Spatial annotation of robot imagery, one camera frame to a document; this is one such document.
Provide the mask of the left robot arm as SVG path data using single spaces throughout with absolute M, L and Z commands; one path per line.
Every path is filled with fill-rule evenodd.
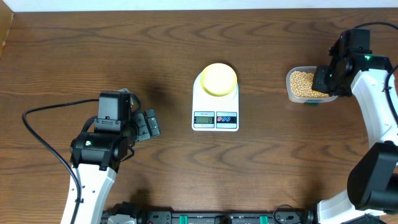
M 103 91 L 98 114 L 71 142 L 73 176 L 62 223 L 99 223 L 120 163 L 134 155 L 136 143 L 160 134 L 154 110 L 140 112 L 127 89 Z

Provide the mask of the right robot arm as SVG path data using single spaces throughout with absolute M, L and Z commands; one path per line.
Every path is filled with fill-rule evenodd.
M 318 67 L 313 78 L 315 91 L 356 98 L 369 140 L 346 190 L 318 203 L 317 223 L 380 223 L 380 216 L 397 213 L 396 68 L 369 45 L 369 30 L 344 31 L 329 49 L 330 64 Z

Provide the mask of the yellow bowl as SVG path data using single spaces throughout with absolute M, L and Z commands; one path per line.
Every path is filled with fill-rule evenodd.
M 211 96 L 226 96 L 237 87 L 238 79 L 229 65 L 213 63 L 201 72 L 200 85 Z

